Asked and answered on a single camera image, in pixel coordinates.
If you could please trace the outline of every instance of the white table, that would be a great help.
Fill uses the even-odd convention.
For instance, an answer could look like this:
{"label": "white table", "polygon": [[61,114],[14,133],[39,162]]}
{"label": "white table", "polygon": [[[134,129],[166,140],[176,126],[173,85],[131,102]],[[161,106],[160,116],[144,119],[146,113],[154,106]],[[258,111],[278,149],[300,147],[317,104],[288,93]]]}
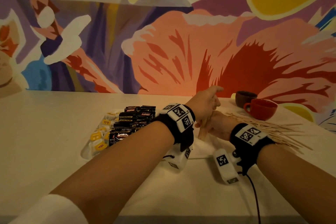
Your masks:
{"label": "white table", "polygon": [[[22,213],[85,163],[80,151],[86,136],[107,111],[129,105],[163,107],[188,99],[38,91],[0,99],[0,223]],[[230,99],[221,102],[223,107],[237,108]],[[318,136],[301,138],[314,149],[303,149],[301,157],[336,176],[335,135],[281,107],[271,121],[304,123],[303,129]],[[256,166],[249,175],[257,190],[263,224],[304,223]],[[192,159],[181,173],[161,162],[116,223],[255,223],[251,220],[256,214],[247,179],[224,185],[212,159]]]}

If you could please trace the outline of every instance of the hand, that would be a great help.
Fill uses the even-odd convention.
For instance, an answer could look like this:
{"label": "hand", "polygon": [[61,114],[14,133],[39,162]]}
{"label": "hand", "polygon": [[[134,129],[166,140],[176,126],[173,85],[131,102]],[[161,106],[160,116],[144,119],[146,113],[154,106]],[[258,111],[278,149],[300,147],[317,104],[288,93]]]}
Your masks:
{"label": "hand", "polygon": [[212,111],[221,105],[216,93],[222,90],[222,87],[211,86],[207,90],[199,91],[185,104],[194,112],[196,121],[209,117]]}
{"label": "hand", "polygon": [[[215,137],[229,141],[231,131],[240,122],[232,117],[226,116],[218,111],[213,111],[211,118],[208,120],[205,131]],[[201,127],[202,121],[195,124],[196,128]]]}

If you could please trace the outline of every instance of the white sleeve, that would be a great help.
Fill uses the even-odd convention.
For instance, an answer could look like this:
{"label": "white sleeve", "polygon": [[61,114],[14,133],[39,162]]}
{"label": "white sleeve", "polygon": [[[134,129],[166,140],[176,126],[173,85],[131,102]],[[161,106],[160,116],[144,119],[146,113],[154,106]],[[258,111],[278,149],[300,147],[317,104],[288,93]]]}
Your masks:
{"label": "white sleeve", "polygon": [[88,224],[82,211],[69,199],[49,194],[9,224]]}

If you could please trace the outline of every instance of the person's left arm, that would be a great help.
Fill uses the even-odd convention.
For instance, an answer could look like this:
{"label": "person's left arm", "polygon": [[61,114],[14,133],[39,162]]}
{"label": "person's left arm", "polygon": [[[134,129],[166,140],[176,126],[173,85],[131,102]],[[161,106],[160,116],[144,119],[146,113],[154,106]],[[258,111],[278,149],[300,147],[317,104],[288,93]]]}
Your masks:
{"label": "person's left arm", "polygon": [[[220,105],[212,86],[189,102],[196,120],[210,116]],[[55,188],[51,194],[70,199],[91,223],[113,223],[126,202],[174,144],[165,124],[155,121],[122,140]]]}

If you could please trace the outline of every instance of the red mug handle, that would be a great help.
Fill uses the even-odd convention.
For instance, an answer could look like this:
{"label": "red mug handle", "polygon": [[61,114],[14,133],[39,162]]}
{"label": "red mug handle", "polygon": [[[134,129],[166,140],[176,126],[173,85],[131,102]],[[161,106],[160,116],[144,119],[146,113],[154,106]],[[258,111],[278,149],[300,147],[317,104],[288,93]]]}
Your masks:
{"label": "red mug handle", "polygon": [[251,110],[251,106],[250,106],[250,105],[251,105],[251,103],[245,103],[245,104],[244,104],[244,110],[245,110],[245,112],[247,112],[248,114],[251,114],[251,112],[247,110],[248,107],[250,107],[250,110]]}

